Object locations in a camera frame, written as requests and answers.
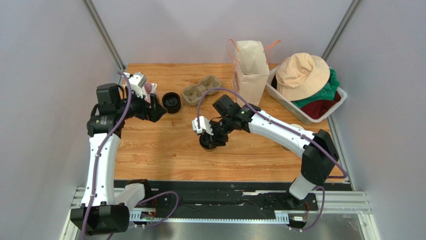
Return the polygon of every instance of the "wooden table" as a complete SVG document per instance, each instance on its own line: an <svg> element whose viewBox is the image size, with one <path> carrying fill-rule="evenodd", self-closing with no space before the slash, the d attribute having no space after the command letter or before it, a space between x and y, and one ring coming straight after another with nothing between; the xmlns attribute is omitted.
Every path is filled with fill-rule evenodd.
<svg viewBox="0 0 426 240"><path fill-rule="evenodd" d="M199 145L199 137L191 125L197 106L187 105L182 91L208 75L216 75L223 87L232 89L232 64L129 64L126 71L141 72L148 82L157 83L160 100L168 92L178 93L182 108L175 114L165 114L156 123L137 118L126 120L116 157L116 179L281 182L293 181L300 173L299 157L253 133L235 130L226 146L211 153ZM223 94L227 92L206 97L200 114L218 117L212 103ZM306 130L329 131L326 120L303 124L266 90L259 107L279 120L301 125ZM332 175L341 173L335 167Z"/></svg>

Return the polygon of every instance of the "laundry basket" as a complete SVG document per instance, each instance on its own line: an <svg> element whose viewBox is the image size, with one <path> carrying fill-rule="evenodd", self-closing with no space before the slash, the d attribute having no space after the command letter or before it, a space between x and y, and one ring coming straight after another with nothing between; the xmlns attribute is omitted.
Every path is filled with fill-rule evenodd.
<svg viewBox="0 0 426 240"><path fill-rule="evenodd" d="M295 106L290 100L285 98L279 91L277 91L275 88L271 86L272 79L275 77L275 73L277 72L280 65L276 66L274 69L272 69L269 72L269 77L267 78L266 82L266 89L267 93L271 95L275 100L277 100L281 105L283 105L286 109L288 109L292 114L294 114L300 121L302 121L304 124L311 124L311 123L319 123L330 114L332 114L340 105L342 105L343 101L346 99L347 94L345 91L343 91L340 87L337 88L337 92L340 94L341 99L339 102L334 104L324 115L322 115L318 119L313 119L310 116L308 116L306 113L304 113L300 108Z"/></svg>

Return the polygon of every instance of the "gray floor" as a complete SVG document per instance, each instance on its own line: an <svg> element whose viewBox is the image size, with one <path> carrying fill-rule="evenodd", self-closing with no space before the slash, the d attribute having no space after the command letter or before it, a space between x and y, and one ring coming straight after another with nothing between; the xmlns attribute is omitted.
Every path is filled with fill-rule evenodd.
<svg viewBox="0 0 426 240"><path fill-rule="evenodd" d="M315 220L309 215L309 223ZM87 240L105 240L106 235ZM130 228L113 240L363 240L357 214L324 214L307 232L288 230L277 224L165 222L151 229Z"/></svg>

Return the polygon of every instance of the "white wall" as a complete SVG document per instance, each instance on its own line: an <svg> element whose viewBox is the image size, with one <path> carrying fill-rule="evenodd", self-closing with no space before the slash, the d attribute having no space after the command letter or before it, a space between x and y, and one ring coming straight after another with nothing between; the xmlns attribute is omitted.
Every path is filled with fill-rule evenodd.
<svg viewBox="0 0 426 240"><path fill-rule="evenodd" d="M425 239L426 2L364 0L332 52L334 117L383 240Z"/></svg>
<svg viewBox="0 0 426 240"><path fill-rule="evenodd" d="M57 240L117 69L80 0L1 1L0 239Z"/></svg>
<svg viewBox="0 0 426 240"><path fill-rule="evenodd" d="M229 38L265 47L281 40L269 60L280 63L299 52L321 56L351 0L93 2L125 64L227 63Z"/></svg>

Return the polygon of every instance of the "black round container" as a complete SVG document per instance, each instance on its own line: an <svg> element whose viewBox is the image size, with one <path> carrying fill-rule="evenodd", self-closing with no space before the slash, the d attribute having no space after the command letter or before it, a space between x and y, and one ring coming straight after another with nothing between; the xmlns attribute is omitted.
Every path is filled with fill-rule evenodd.
<svg viewBox="0 0 426 240"><path fill-rule="evenodd" d="M176 92L168 92L162 97L162 105L169 114L175 114L181 109L181 98Z"/></svg>

